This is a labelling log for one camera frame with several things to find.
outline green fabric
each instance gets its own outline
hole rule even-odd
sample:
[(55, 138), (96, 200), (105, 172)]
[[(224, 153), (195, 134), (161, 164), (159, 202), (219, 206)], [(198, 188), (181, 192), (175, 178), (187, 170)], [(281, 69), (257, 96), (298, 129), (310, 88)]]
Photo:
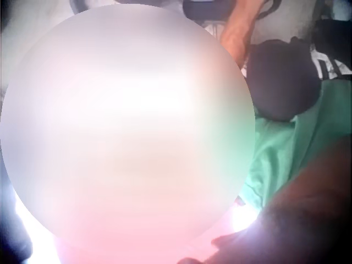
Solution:
[(350, 81), (324, 81), (318, 102), (291, 122), (257, 117), (254, 159), (239, 196), (260, 210), (323, 148), (348, 134)]

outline floor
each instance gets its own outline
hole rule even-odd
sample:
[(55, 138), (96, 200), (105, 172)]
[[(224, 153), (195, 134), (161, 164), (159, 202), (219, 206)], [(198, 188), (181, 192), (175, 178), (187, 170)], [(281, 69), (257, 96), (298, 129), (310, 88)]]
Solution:
[[(15, 1), (12, 20), (1, 34), (1, 90), (5, 94), (12, 72), (16, 69), (30, 47), (55, 25), (73, 15), (69, 0), (22, 0)], [(252, 37), (253, 43), (268, 39), (289, 41), (291, 37), (304, 37), (312, 24), (316, 1), (283, 0), (274, 14), (257, 22)], [(34, 243), (34, 254), (28, 264), (59, 264), (51, 234), (26, 211), (19, 201), (18, 214), (23, 218)], [(255, 219), (255, 214), (234, 213), (234, 230), (246, 227)]]

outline skin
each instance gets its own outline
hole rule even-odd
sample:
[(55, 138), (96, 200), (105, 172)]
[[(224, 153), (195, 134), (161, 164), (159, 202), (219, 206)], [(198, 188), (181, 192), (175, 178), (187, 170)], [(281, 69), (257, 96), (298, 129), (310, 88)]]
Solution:
[[(264, 0), (238, 0), (221, 44), (241, 68)], [(279, 191), (246, 230), (222, 236), (205, 262), (178, 264), (321, 263), (350, 228), (351, 136), (323, 150)]]

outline person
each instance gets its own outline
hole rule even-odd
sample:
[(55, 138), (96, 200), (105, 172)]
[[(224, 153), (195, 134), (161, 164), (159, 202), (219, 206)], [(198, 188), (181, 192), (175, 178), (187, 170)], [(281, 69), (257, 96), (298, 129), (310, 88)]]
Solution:
[(248, 56), (256, 145), (239, 196), (260, 214), (206, 261), (178, 264), (351, 262), (351, 82), (321, 82), (297, 38), (251, 47), (264, 2), (237, 0), (221, 37), (239, 68)]

